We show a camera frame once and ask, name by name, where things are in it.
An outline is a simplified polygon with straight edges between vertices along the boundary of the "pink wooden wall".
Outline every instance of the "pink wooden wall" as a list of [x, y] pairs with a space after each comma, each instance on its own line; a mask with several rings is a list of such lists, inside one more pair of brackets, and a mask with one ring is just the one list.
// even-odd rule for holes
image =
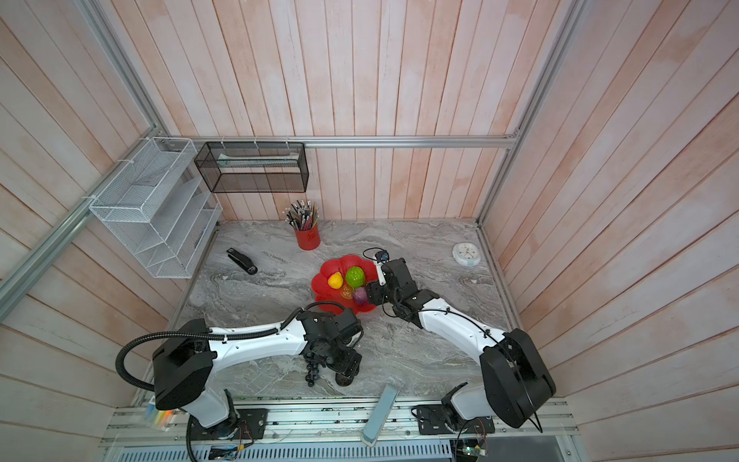
[[484, 225], [594, 461], [739, 460], [737, 24], [593, 2]]
[[[171, 133], [504, 135], [571, 0], [101, 0]], [[498, 149], [311, 149], [328, 219], [476, 217]], [[302, 194], [226, 194], [278, 220]]]
[[[148, 129], [73, 0], [0, 1], [0, 278]], [[164, 330], [182, 287], [97, 220], [83, 230], [0, 325], [3, 459], [86, 460], [135, 392], [121, 345]]]

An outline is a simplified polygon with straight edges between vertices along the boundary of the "yellow lemon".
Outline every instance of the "yellow lemon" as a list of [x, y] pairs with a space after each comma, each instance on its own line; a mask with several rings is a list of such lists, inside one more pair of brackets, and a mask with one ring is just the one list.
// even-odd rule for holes
[[334, 274], [331, 275], [330, 278], [328, 278], [328, 285], [331, 286], [331, 288], [339, 289], [343, 284], [344, 278], [341, 277], [341, 273], [339, 273], [338, 271], [336, 271]]

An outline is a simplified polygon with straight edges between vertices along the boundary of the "vent grille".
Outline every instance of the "vent grille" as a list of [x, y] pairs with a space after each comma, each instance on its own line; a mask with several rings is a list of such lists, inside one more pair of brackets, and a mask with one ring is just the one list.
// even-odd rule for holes
[[[193, 446], [195, 457], [207, 461], [210, 445]], [[374, 447], [360, 442], [257, 444], [239, 453], [238, 461], [408, 461], [450, 459], [449, 440], [379, 441]], [[187, 461], [184, 446], [125, 448], [118, 462]]]

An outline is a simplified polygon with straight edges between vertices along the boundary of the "red pen holder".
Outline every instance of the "red pen holder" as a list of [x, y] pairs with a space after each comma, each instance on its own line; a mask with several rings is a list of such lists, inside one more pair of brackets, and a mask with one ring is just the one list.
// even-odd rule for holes
[[318, 225], [313, 226], [308, 231], [295, 230], [295, 237], [298, 238], [298, 246], [304, 251], [312, 251], [321, 244]]

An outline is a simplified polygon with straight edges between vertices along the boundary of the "gray marble countertop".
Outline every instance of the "gray marble countertop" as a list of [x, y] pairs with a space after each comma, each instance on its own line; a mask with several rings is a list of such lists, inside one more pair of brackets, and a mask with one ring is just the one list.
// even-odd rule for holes
[[[480, 245], [474, 223], [458, 221], [323, 222], [321, 245], [301, 250], [284, 222], [228, 222], [219, 233], [197, 278], [178, 327], [205, 318], [209, 326], [243, 327], [285, 319], [314, 300], [310, 281], [328, 259], [382, 247], [391, 259], [403, 257], [420, 288], [439, 293], [458, 310], [507, 330], [507, 321], [492, 275], [483, 261], [476, 267], [452, 258], [457, 242]], [[259, 268], [250, 276], [227, 256], [230, 247], [249, 256]], [[358, 315], [364, 338], [360, 372], [348, 387], [321, 370], [314, 387], [304, 380], [303, 358], [275, 356], [238, 364], [219, 372], [216, 382], [234, 398], [253, 396], [379, 396], [385, 384], [401, 395], [438, 399], [468, 381], [480, 383], [480, 367], [434, 333], [393, 319], [377, 308]]]

